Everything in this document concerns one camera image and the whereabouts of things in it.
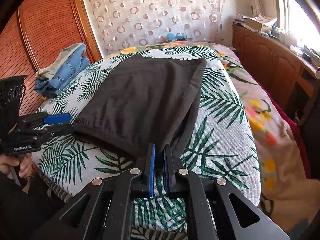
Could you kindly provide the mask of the person's left hand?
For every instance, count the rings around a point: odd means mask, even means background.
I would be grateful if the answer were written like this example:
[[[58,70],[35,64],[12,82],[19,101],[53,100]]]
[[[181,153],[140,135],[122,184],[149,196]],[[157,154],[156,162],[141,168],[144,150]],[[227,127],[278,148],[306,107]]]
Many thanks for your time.
[[[32,166],[32,153],[25,154],[22,160],[19,160],[13,156],[7,156],[4,154],[1,154],[1,159],[0,159],[1,173],[10,179],[13,179],[13,176],[10,171],[10,166],[20,168],[20,171],[18,173],[20,178],[28,178],[30,175],[31,166]]]

